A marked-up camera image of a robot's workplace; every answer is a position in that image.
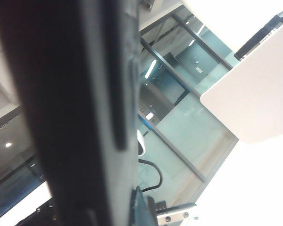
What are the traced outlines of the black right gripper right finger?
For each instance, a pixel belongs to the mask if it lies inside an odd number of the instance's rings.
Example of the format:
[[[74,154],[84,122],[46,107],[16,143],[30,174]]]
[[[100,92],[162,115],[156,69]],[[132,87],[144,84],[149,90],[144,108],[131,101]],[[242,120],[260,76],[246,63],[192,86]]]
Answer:
[[[137,187],[131,197],[131,225],[156,226],[157,212],[153,197],[144,195]]]

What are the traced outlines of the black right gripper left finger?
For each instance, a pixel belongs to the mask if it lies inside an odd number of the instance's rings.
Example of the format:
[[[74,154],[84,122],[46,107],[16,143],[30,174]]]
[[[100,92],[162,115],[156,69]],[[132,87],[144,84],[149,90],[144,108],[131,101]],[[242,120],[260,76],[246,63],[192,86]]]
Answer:
[[[19,221],[16,226],[60,226],[57,208],[54,199],[49,199],[35,212]]]

